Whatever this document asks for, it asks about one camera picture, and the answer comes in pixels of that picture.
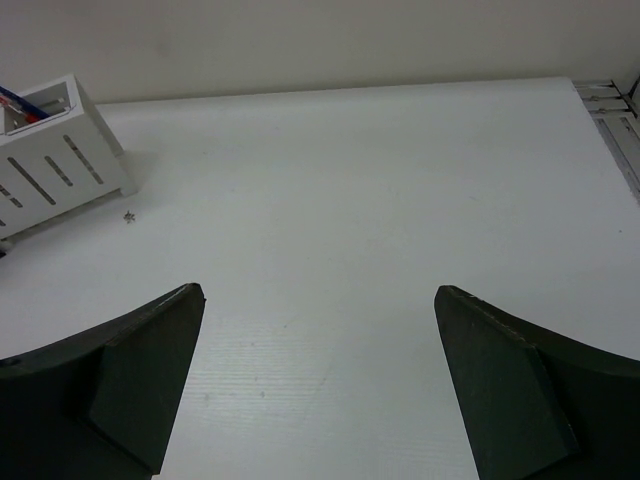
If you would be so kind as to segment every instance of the black object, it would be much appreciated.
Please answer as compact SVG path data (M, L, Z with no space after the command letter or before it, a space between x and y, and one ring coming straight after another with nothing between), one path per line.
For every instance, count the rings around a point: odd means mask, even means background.
M204 312L199 285L0 361L0 479L160 473Z
M435 309L481 480L640 478L640 362L456 287Z

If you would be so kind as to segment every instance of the wall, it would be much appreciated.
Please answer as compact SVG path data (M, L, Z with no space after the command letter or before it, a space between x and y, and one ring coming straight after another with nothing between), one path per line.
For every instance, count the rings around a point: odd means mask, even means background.
M638 0L5 3L2 83L98 101L640 70Z

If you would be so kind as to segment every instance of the white table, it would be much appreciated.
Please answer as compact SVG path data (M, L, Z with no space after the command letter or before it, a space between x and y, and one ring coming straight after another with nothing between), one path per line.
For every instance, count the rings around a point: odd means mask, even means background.
M640 358L640 209L568 80L102 111L140 193L0 260L0 358L201 283L163 480L477 478L441 284Z

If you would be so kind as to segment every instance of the white box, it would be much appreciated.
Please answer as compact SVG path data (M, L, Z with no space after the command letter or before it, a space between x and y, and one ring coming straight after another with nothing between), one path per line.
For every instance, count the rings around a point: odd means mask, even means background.
M123 150L73 75L20 92L51 116L0 115L0 239L114 191L135 193Z

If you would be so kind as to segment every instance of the blue pen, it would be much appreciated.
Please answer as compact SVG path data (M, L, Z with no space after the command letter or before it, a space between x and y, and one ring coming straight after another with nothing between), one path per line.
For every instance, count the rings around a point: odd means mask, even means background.
M16 102L18 105L20 105L20 107L25 112L30 113L30 114L35 115L36 117L38 117L38 119L44 120L45 118L49 118L49 114L48 113L43 112L38 107L30 104L24 98L16 95L12 91L7 90L6 88L0 87L0 93L2 95L4 95L5 97L7 97L7 98L13 100L14 102Z

